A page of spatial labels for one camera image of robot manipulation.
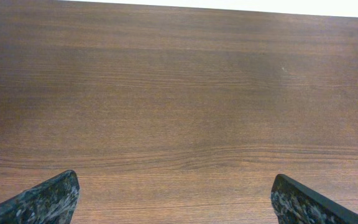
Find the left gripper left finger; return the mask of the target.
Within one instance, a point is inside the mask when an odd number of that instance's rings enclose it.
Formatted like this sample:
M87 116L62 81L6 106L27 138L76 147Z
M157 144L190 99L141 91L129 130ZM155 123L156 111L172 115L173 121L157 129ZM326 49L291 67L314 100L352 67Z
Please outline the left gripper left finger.
M0 203L0 224L68 224L79 196L76 172L66 170Z

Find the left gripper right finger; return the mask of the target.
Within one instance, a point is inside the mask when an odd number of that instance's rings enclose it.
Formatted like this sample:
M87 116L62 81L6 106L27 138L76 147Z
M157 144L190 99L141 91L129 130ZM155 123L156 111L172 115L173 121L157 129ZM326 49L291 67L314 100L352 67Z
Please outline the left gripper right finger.
M358 224L358 214L284 174L278 174L270 199L279 224Z

